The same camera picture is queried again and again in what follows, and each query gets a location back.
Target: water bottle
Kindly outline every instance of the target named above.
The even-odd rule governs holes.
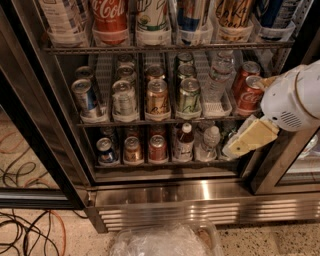
[[[227,82],[232,76],[235,60],[233,51],[218,51],[214,53],[209,77],[206,83],[210,100],[220,102]]]
[[[212,126],[207,128],[203,134],[200,150],[200,161],[208,162],[216,157],[215,148],[220,142],[220,131],[217,126]]]

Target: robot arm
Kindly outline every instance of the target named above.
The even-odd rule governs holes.
[[[228,141],[222,151],[230,158],[272,142],[280,128],[296,132],[320,126],[320,60],[266,79],[263,85],[264,116],[250,116]]]

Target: glass bottle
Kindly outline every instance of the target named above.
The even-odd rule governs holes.
[[[209,90],[210,99],[220,102],[228,80],[232,76],[235,60],[233,51],[218,51],[214,53],[211,62],[209,77],[206,87]]]
[[[192,126],[184,123],[182,128],[177,131],[174,156],[180,161],[189,161],[192,158],[192,149],[194,143],[194,135]]]

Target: floor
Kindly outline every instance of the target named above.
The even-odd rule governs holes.
[[[0,243],[8,244],[14,241],[16,227],[14,224],[2,224],[5,220],[8,220],[8,217],[5,217],[3,213],[11,214],[12,210],[0,209]],[[14,210],[14,213],[16,216],[33,222],[43,211]],[[117,233],[98,234],[89,220],[80,218],[73,211],[55,211],[54,213],[61,217],[66,230],[65,256],[109,255],[108,252],[115,241]],[[84,216],[84,213],[81,211],[77,211],[76,213]],[[49,237],[54,241],[59,252],[62,252],[63,229],[56,215],[51,216],[51,226],[49,226],[49,215],[47,214],[36,223],[35,227],[38,227],[43,234],[47,234],[50,227]],[[225,225],[217,226],[217,230],[225,256],[320,255],[320,222],[294,221],[260,225]],[[20,255],[23,255],[25,233],[15,243]],[[30,252],[35,239],[36,234],[30,233],[28,252]],[[45,239],[40,238],[30,255],[58,255],[54,247],[49,243],[45,253],[44,243]],[[0,254],[5,248],[7,246],[0,246]],[[17,250],[11,248],[2,255],[19,255]]]

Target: label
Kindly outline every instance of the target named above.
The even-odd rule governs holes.
[[[175,158],[179,160],[190,160],[192,158],[193,141],[189,143],[183,143],[176,140],[175,143]]]

